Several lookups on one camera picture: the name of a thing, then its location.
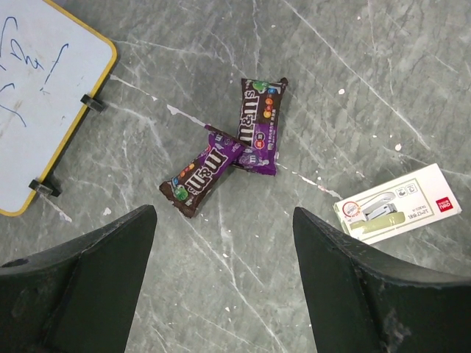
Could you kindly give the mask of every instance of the candy wrapper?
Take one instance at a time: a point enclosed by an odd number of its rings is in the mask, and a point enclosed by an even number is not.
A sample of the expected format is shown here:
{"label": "candy wrapper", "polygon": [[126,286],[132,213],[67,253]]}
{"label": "candy wrapper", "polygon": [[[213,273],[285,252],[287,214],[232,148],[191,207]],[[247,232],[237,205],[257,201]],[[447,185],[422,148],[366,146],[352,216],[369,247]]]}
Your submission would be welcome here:
{"label": "candy wrapper", "polygon": [[163,182],[159,189],[186,217],[193,217],[204,197],[227,167],[247,147],[233,136],[210,125],[208,147],[176,177]]}
{"label": "candy wrapper", "polygon": [[242,79],[241,118],[237,137],[250,148],[245,149],[234,165],[254,173],[275,175],[278,116],[288,80],[268,83]]}

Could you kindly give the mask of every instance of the marble tabletop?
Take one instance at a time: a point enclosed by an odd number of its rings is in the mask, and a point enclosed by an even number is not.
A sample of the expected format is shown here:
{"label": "marble tabletop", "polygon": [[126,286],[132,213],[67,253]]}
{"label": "marble tabletop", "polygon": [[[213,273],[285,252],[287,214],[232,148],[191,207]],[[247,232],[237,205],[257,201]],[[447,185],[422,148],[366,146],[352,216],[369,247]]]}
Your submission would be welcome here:
{"label": "marble tabletop", "polygon": [[[63,2],[121,58],[56,168],[63,194],[0,218],[0,259],[153,204],[127,352],[315,352],[294,208],[339,227],[334,202],[431,163],[463,213],[377,247],[471,275],[468,1]],[[232,170],[184,218],[158,185],[205,148],[198,123],[235,134],[240,79],[282,76],[278,175]]]}

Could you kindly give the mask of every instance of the deli logo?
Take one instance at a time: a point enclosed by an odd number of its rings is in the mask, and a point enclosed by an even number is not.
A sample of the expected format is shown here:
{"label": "deli logo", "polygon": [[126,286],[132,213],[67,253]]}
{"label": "deli logo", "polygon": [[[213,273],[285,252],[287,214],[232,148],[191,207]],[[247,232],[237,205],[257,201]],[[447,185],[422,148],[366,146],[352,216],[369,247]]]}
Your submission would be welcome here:
{"label": "deli logo", "polygon": [[220,154],[217,148],[213,147],[206,156],[205,163],[185,182],[188,192],[195,196],[202,193],[226,161],[227,156]]}
{"label": "deli logo", "polygon": [[248,90],[244,94],[244,102],[241,109],[241,123],[238,126],[238,139],[252,147],[255,133],[255,120],[260,96],[254,90]]}
{"label": "deli logo", "polygon": [[448,211],[453,208],[453,205],[451,204],[450,199],[448,197],[436,200],[436,204],[439,205],[440,212]]}

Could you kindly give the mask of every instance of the white box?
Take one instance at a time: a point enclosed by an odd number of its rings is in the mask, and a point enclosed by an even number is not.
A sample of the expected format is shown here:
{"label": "white box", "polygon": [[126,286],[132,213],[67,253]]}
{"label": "white box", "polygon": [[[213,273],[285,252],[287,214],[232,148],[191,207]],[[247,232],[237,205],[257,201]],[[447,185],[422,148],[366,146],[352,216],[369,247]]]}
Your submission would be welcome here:
{"label": "white box", "polygon": [[342,229],[367,244],[461,212],[437,164],[336,202],[333,209]]}

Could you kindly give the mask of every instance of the black clip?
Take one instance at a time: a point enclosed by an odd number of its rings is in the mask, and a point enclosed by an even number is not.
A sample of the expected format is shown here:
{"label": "black clip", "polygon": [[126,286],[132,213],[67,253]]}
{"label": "black clip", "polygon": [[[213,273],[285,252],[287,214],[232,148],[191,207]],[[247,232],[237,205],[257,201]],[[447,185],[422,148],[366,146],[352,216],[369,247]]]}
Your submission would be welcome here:
{"label": "black clip", "polygon": [[58,197],[61,192],[57,186],[47,179],[43,182],[32,180],[29,184],[29,188],[44,196]]}
{"label": "black clip", "polygon": [[103,103],[97,101],[95,98],[91,98],[88,94],[84,94],[80,101],[87,107],[98,113],[101,113],[105,109]]}

